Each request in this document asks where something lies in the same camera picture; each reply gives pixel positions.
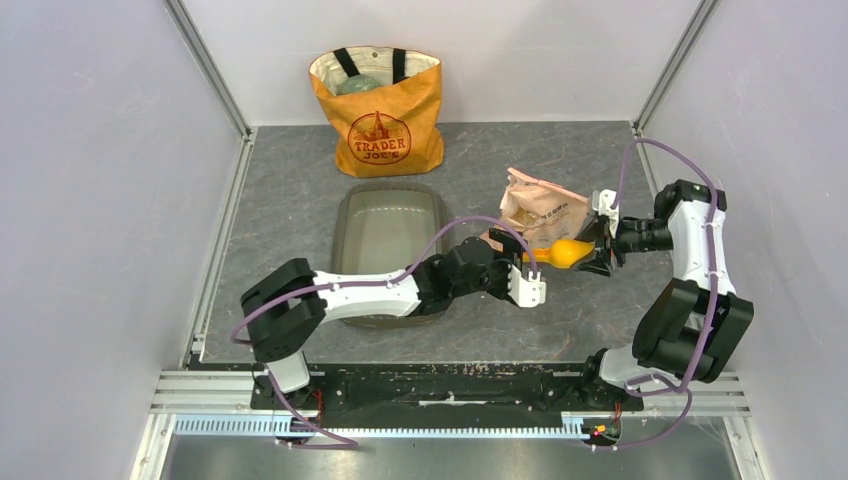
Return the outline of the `orange plastic scoop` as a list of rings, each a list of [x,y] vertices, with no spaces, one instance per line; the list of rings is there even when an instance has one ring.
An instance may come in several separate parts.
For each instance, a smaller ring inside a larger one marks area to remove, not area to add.
[[[572,269],[595,252],[592,242],[574,239],[535,242],[530,244],[530,252],[523,251],[522,259],[530,261],[531,256],[537,264],[545,264],[557,269]]]

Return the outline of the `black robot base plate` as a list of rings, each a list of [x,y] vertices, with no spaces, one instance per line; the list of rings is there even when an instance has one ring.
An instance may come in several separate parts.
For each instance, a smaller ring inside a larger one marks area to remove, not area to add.
[[[318,363],[310,374],[287,399],[327,429],[556,427],[564,412],[644,408],[582,363]]]

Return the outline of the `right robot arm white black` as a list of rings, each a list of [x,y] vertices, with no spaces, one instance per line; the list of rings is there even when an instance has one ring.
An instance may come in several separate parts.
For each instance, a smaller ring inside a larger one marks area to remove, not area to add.
[[[753,304],[737,295],[726,268],[724,191],[677,180],[656,195],[649,218],[621,216],[616,196],[613,190],[593,193],[591,215],[577,236],[593,250],[577,270],[611,276],[629,254],[668,252],[673,274],[629,345],[587,358],[576,392],[591,409],[624,403],[650,381],[663,391],[713,382],[754,317]]]

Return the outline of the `grey translucent litter box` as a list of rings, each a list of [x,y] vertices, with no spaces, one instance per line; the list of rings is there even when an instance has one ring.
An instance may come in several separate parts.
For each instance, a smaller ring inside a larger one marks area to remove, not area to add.
[[[446,203],[430,186],[408,181],[356,185],[338,208],[329,271],[393,279],[422,253],[451,248],[450,233],[429,245],[449,221]]]

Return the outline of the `pink litter bag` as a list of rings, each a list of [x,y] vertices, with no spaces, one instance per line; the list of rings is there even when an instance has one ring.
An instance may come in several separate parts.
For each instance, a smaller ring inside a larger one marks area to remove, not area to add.
[[[519,232],[532,249],[574,240],[589,213],[589,199],[561,185],[507,169],[500,221]]]

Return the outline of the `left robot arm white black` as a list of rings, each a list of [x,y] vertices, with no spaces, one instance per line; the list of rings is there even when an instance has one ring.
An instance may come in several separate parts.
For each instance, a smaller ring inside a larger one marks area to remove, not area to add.
[[[457,298],[485,293],[519,308],[545,301],[546,284],[521,236],[498,231],[501,250],[470,237],[405,269],[342,275],[314,270],[304,258],[285,262],[242,294],[242,330],[276,396],[290,408],[314,393],[303,347],[324,323],[355,317],[413,318],[446,311]]]

